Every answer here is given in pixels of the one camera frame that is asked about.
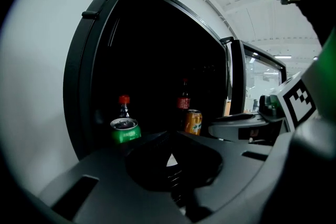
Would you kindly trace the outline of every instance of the bottle label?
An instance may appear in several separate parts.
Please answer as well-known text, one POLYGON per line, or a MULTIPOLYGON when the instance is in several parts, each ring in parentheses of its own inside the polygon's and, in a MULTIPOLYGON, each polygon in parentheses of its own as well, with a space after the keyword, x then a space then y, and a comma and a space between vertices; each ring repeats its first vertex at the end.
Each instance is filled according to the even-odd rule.
POLYGON ((188 109, 190 106, 190 98, 181 97, 177 99, 177 108, 188 109))

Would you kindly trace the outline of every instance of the orange soda can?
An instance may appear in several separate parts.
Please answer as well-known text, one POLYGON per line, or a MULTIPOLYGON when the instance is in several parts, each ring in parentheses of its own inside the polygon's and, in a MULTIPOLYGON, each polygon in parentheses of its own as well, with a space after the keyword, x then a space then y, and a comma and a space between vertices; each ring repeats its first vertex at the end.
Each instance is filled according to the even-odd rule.
POLYGON ((199 110, 189 109, 185 118, 184 131, 200 135, 202 127, 202 113, 199 110))

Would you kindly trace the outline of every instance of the slot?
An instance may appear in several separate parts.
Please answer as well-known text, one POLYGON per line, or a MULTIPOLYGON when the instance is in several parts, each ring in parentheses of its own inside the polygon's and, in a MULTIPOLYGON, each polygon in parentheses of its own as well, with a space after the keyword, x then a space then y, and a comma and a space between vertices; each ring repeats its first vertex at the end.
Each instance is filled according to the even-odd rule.
POLYGON ((52 210, 72 221, 79 208, 85 202, 94 186, 98 183, 97 178, 81 177, 52 207, 52 210))
POLYGON ((242 153, 242 156, 248 157, 248 158, 252 158, 252 159, 258 159, 260 161, 265 161, 268 157, 268 155, 265 154, 260 154, 260 153, 255 153, 255 152, 251 152, 251 151, 245 151, 242 153))

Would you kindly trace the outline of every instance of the ceiling light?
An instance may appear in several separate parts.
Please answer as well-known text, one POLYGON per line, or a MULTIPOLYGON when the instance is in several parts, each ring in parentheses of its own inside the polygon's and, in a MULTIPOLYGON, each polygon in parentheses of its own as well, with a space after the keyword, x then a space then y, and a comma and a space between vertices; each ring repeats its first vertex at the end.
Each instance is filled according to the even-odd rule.
POLYGON ((277 59, 290 59, 290 58, 292 58, 291 55, 275 55, 274 57, 277 58, 277 59))

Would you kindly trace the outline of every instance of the glass door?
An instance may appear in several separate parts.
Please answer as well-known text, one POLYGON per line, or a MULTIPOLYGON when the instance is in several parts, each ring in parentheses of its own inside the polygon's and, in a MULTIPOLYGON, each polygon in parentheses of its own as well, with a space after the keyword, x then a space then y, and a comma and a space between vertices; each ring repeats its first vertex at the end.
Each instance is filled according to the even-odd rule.
POLYGON ((258 111, 259 99, 287 79, 286 66, 269 53, 244 43, 246 85, 244 113, 258 111))

